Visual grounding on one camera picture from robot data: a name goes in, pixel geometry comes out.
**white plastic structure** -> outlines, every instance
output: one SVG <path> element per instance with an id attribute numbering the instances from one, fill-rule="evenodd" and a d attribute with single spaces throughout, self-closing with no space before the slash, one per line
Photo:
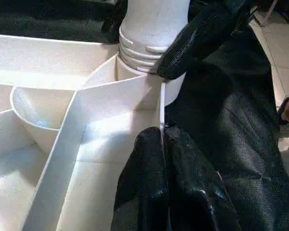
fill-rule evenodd
<path id="1" fill-rule="evenodd" d="M 184 79 L 129 61 L 155 63 L 187 23 L 189 1 L 129 2 L 124 60 L 118 45 L 0 35 L 0 231 L 110 230 L 135 138 L 163 129 Z M 153 25 L 142 41 L 137 20 Z"/>
<path id="2" fill-rule="evenodd" d="M 119 29 L 120 57 L 130 67 L 156 73 L 157 62 L 187 24 L 190 0 L 130 0 Z"/>

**black leather material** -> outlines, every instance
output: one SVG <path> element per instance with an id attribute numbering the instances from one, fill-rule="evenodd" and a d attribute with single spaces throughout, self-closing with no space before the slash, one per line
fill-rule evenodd
<path id="1" fill-rule="evenodd" d="M 113 231 L 240 231 L 218 173 L 183 130 L 158 128 L 136 138 L 118 181 Z"/>
<path id="2" fill-rule="evenodd" d="M 178 127 L 165 130 L 174 231 L 240 231 L 234 206 L 223 181 L 190 136 Z"/>
<path id="3" fill-rule="evenodd" d="M 271 66 L 247 26 L 195 62 L 166 122 L 219 172 L 244 231 L 289 231 L 289 178 L 277 147 Z"/>
<path id="4" fill-rule="evenodd" d="M 113 231 L 164 231 L 168 224 L 168 180 L 158 128 L 136 138 L 118 180 Z"/>

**white plastic divider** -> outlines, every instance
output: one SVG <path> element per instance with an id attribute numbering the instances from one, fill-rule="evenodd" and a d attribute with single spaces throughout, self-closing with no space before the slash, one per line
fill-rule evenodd
<path id="1" fill-rule="evenodd" d="M 157 121 L 161 88 L 160 78 L 140 76 L 74 94 L 23 231 L 110 229 L 118 177 L 134 140 L 164 121 Z"/>
<path id="2" fill-rule="evenodd" d="M 93 71 L 82 88 L 90 88 L 118 80 L 143 76 L 142 72 L 131 69 L 115 54 L 107 62 Z"/>
<path id="3" fill-rule="evenodd" d="M 118 45 L 0 35 L 0 84 L 75 90 Z"/>
<path id="4" fill-rule="evenodd" d="M 38 146 L 49 154 L 74 91 L 14 87 L 11 106 Z"/>

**black rubber glove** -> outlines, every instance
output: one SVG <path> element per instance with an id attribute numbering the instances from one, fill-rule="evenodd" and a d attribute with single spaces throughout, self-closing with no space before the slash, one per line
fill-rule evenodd
<path id="1" fill-rule="evenodd" d="M 136 138 L 118 181 L 112 231 L 240 231 L 223 182 L 182 129 Z"/>
<path id="2" fill-rule="evenodd" d="M 228 40 L 236 26 L 245 21 L 250 12 L 250 2 L 225 0 L 205 6 L 164 53 L 157 73 L 164 79 L 176 79 L 187 71 L 193 61 L 200 61 L 216 51 Z M 103 32 L 115 34 L 114 41 L 118 41 L 119 26 L 126 11 L 127 0 L 118 0 L 115 11 L 102 27 Z"/>
<path id="3" fill-rule="evenodd" d="M 240 231 L 221 178 L 193 139 L 178 127 L 165 130 L 170 218 L 174 231 Z"/>
<path id="4" fill-rule="evenodd" d="M 136 138 L 118 181 L 112 231 L 165 231 L 168 181 L 159 128 Z"/>

